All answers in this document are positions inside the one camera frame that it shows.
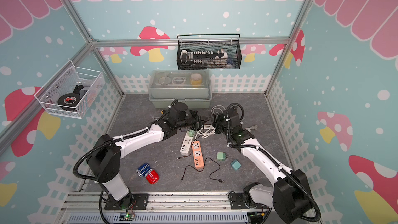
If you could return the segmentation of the white power strip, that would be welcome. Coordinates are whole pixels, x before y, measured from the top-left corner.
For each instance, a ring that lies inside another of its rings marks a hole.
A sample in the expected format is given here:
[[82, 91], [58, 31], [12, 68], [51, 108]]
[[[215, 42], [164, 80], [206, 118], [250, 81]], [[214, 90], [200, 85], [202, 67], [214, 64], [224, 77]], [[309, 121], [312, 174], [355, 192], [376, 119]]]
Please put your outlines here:
[[181, 145], [181, 148], [180, 148], [181, 155], [187, 156], [190, 153], [191, 145], [192, 145], [195, 135], [193, 137], [189, 137], [186, 132], [183, 142], [182, 142], [182, 145]]

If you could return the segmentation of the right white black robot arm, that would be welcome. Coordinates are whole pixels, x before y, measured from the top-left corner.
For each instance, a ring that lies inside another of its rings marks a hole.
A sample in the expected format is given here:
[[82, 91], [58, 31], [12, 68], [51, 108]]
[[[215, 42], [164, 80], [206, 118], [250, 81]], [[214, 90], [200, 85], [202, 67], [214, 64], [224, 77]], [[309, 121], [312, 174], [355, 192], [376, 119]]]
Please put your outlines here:
[[319, 222], [321, 210], [311, 193], [306, 174], [289, 168], [271, 155], [251, 132], [242, 127], [243, 117], [243, 107], [232, 103], [222, 113], [212, 115], [212, 125], [217, 134], [226, 136], [228, 147], [250, 159], [272, 184], [272, 188], [251, 184], [246, 191], [247, 204], [272, 207], [286, 224], [299, 218]]

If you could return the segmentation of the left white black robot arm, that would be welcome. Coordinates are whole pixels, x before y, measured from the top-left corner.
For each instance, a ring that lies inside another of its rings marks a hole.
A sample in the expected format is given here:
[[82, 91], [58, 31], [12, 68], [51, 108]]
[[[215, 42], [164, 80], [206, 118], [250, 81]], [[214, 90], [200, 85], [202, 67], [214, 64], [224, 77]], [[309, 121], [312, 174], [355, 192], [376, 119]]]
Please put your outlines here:
[[135, 202], [134, 196], [120, 174], [120, 162], [125, 156], [147, 145], [165, 141], [177, 131], [199, 131], [205, 120], [197, 111], [174, 99], [161, 117], [145, 128], [121, 136], [101, 136], [95, 146], [74, 165], [73, 175], [99, 183], [103, 192], [110, 195], [111, 205], [128, 210]]

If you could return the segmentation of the red blue electric shaver case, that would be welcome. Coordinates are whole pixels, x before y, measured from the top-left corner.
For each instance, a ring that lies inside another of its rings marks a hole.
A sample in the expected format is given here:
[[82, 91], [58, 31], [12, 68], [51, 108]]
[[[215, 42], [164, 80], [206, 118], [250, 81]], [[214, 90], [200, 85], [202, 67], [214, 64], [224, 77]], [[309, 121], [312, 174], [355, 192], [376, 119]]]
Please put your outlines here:
[[136, 173], [139, 177], [147, 179], [150, 184], [156, 184], [160, 179], [158, 173], [148, 163], [138, 167]]

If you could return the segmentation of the orange power strip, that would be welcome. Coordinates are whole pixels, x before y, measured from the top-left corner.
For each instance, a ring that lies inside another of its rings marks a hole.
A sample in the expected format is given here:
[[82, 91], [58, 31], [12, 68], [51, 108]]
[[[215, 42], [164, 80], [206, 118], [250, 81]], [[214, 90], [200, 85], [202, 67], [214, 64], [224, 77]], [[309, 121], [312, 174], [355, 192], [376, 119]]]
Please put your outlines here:
[[194, 141], [192, 144], [192, 154], [194, 159], [194, 166], [197, 170], [204, 168], [204, 159], [200, 141]]

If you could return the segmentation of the green charger adapter with prongs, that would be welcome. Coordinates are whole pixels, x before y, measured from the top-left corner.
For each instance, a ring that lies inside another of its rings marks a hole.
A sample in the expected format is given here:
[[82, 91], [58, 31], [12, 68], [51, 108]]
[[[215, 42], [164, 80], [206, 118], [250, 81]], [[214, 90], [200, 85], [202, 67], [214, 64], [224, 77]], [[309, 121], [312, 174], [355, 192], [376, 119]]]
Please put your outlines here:
[[225, 161], [227, 159], [227, 155], [225, 152], [217, 152], [217, 157], [216, 159], [218, 161]]

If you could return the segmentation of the translucent green storage box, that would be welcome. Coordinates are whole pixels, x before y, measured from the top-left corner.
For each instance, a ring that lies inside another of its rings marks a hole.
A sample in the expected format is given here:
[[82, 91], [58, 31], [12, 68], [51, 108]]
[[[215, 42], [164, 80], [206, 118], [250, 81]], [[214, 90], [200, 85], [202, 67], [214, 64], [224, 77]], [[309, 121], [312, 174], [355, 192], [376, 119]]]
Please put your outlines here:
[[[202, 85], [191, 85], [194, 73], [203, 76]], [[148, 87], [149, 100], [155, 108], [167, 108], [174, 99], [189, 109], [209, 108], [212, 100], [211, 82], [208, 71], [154, 71]]]

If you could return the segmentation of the teal cube adapter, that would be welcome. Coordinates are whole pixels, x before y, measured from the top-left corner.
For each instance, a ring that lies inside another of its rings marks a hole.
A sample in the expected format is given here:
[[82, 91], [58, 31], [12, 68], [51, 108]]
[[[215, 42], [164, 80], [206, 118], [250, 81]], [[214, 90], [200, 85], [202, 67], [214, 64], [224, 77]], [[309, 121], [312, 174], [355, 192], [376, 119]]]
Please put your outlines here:
[[234, 171], [237, 171], [238, 169], [240, 169], [241, 168], [241, 163], [238, 161], [238, 160], [233, 160], [232, 162], [231, 162], [231, 167], [232, 167], [232, 169], [234, 170]]

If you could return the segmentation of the yellow tape roll in box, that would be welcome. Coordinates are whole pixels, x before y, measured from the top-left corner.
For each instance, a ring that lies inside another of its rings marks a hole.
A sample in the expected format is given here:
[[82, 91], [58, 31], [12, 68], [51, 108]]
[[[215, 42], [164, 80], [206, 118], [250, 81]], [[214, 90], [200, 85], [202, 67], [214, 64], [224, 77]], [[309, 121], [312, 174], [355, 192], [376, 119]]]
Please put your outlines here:
[[191, 75], [190, 80], [192, 86], [198, 87], [203, 83], [203, 76], [199, 73], [194, 73]]

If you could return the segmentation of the black power strip in basket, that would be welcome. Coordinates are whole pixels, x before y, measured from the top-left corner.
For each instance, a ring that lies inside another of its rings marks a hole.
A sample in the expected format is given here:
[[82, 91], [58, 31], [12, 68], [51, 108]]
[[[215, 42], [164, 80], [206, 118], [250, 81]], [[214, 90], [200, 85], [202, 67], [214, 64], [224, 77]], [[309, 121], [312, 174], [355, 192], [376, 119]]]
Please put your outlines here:
[[224, 51], [182, 50], [177, 61], [184, 65], [224, 66], [228, 64], [228, 54]]

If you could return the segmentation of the black electrical tape roll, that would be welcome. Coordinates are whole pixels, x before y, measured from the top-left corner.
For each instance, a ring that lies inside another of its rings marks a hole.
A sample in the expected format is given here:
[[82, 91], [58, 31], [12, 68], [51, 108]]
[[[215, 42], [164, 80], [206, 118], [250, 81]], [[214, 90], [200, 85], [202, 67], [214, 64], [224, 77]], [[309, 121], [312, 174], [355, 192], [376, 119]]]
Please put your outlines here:
[[80, 95], [76, 93], [68, 93], [62, 95], [57, 103], [59, 107], [65, 111], [76, 111], [76, 107], [81, 101]]

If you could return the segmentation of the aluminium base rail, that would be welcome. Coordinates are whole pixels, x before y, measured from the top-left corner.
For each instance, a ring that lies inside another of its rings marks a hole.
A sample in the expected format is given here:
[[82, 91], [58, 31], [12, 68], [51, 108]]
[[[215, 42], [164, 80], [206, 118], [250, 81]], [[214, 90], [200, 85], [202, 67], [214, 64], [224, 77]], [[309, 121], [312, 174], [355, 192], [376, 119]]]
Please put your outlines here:
[[98, 192], [70, 193], [57, 224], [281, 224], [274, 209], [232, 203], [226, 191], [152, 192], [132, 210], [100, 210]]

